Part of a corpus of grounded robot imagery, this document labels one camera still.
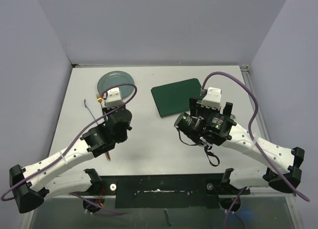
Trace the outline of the dark green placemat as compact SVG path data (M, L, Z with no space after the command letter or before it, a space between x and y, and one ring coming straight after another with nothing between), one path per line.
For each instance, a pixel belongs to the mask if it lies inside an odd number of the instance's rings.
M151 89L161 118L190 110L189 99L201 99L201 84L197 78L156 86Z

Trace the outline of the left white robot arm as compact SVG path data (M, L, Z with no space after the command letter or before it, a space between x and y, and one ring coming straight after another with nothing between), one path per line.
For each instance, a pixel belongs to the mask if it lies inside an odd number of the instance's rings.
M113 109L102 116L104 122L89 123L71 144L38 163L9 170L9 184L21 214L41 206L45 200L73 192L91 195L101 191L102 180L95 169L78 174L63 174L73 167L115 148L127 140L132 113L125 107Z

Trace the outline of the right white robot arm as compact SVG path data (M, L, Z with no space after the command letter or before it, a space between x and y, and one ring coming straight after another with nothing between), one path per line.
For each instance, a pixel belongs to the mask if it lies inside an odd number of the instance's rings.
M249 131L231 118L232 103L221 107L219 100L189 100L189 113L181 113L174 123L179 133L186 135L195 146L210 155L212 146L222 146L248 156L267 167L266 171L226 169L221 181L222 190L228 194L244 187L269 186L282 193L292 193L301 182L300 166L304 150L280 147Z

